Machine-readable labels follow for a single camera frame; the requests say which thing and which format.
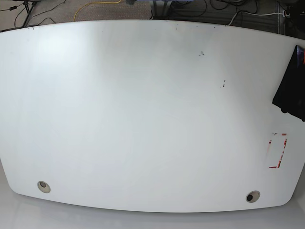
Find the black graphic t-shirt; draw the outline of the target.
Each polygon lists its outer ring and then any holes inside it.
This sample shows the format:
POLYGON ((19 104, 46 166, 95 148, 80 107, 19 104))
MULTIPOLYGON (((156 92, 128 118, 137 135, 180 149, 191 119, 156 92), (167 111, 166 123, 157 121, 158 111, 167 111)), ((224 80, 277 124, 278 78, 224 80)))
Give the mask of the black graphic t-shirt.
POLYGON ((305 49, 295 46, 288 67, 275 93, 272 104, 282 113, 305 120, 305 49))

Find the red tape corner marking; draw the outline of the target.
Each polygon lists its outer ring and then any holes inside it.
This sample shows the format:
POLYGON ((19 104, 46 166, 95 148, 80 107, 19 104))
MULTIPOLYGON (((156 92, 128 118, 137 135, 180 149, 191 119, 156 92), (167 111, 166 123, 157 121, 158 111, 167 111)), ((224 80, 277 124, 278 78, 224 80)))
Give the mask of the red tape corner marking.
POLYGON ((284 156, 288 134, 272 133, 271 139, 268 143, 267 167, 270 169, 279 168, 284 156))

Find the black tripod stand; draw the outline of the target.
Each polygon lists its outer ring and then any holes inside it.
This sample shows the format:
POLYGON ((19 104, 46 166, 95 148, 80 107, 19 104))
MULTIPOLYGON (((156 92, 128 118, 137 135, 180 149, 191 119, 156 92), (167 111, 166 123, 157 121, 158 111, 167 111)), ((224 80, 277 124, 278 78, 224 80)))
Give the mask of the black tripod stand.
POLYGON ((1 29, 0 32, 13 31, 26 27, 33 13, 34 8, 40 0, 12 0, 14 4, 5 9, 0 9, 0 13, 18 11, 14 17, 11 28, 1 29))

